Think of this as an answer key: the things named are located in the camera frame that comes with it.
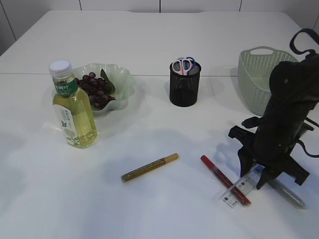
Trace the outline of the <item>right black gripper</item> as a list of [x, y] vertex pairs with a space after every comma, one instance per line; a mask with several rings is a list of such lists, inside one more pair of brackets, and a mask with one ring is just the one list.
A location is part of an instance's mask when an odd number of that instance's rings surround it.
[[304, 121], [319, 102], [319, 64], [316, 61], [281, 62], [270, 75], [271, 97], [261, 118], [252, 117], [234, 126], [229, 137], [239, 140], [240, 177], [253, 164], [264, 166], [256, 189], [278, 183], [284, 172], [302, 185], [309, 176], [292, 157], [299, 138], [308, 130]]

